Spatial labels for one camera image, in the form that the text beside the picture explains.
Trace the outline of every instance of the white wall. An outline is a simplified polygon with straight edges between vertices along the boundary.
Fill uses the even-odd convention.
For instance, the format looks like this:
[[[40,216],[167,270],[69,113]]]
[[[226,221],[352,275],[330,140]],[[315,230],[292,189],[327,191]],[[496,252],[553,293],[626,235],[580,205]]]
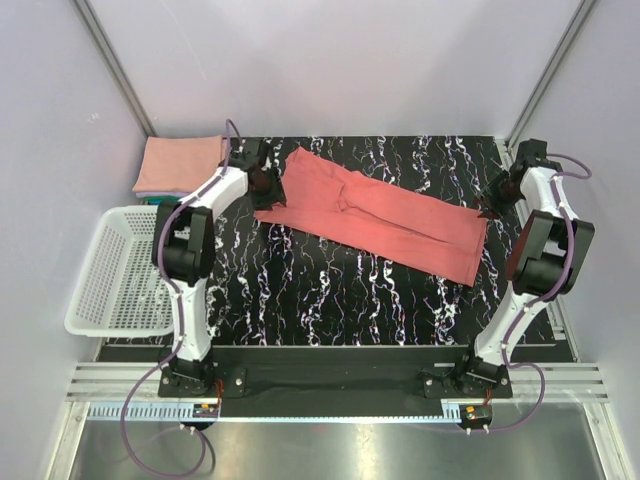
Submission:
[[[160,135],[508,135],[579,0],[91,0]]]
[[[101,213],[128,203],[144,137],[67,0],[0,6],[0,465],[44,478],[75,363],[63,319]]]
[[[565,299],[583,360],[597,361],[640,474],[640,3],[600,2],[523,139],[583,159],[589,183],[565,182],[572,206],[596,225]]]

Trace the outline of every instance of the black and white patterned tablecloth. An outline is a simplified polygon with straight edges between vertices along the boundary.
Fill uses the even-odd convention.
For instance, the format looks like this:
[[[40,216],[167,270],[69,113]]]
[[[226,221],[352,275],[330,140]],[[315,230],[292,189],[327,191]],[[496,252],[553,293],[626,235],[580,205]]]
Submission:
[[[302,146],[349,170],[467,207],[502,168],[491,137],[269,140],[281,172],[289,153]],[[489,223],[473,287],[261,224],[248,198],[231,205],[215,230],[216,264],[206,296],[214,344],[449,345],[469,343],[496,311],[506,289],[506,258],[520,229],[515,212]],[[523,342],[554,342],[545,312]]]

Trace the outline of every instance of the pink towel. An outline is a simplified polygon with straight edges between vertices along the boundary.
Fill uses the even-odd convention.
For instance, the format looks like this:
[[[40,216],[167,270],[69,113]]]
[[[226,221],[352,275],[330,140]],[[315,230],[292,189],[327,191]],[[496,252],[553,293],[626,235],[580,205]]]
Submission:
[[[134,192],[197,190],[222,160],[222,137],[149,137]]]
[[[256,211],[279,223],[472,286],[487,221],[478,211],[404,190],[298,148],[282,177],[287,206]]]

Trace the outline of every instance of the white plastic basket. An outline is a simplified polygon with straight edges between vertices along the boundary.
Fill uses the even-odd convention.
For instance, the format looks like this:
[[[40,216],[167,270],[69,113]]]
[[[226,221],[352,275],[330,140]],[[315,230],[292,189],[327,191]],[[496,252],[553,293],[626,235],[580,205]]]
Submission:
[[[151,263],[156,212],[138,205],[102,216],[67,311],[67,331],[89,337],[173,331],[169,292]]]

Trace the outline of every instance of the metal floor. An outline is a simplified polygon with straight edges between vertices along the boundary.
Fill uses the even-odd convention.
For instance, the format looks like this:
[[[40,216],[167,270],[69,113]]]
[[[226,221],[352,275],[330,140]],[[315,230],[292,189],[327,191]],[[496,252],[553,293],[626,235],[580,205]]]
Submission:
[[[496,405],[494,424],[511,424],[529,408]],[[200,443],[174,432],[148,444],[169,425],[130,423],[128,431],[132,445],[142,446],[145,462],[178,473],[196,462]],[[215,468],[208,456],[194,479],[605,478],[579,405],[545,404],[522,428],[470,438],[451,425],[389,424],[219,423],[206,434],[215,449]],[[89,421],[71,478],[155,478],[125,458],[117,422]]]

